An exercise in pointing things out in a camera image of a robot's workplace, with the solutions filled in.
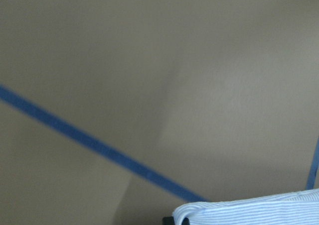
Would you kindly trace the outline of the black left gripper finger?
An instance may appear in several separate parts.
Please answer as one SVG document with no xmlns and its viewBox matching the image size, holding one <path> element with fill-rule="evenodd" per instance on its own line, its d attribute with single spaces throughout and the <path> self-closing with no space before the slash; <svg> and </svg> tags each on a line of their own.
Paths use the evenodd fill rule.
<svg viewBox="0 0 319 225">
<path fill-rule="evenodd" d="M 174 218 L 173 217 L 164 217 L 162 219 L 162 225 L 174 225 Z"/>
</svg>

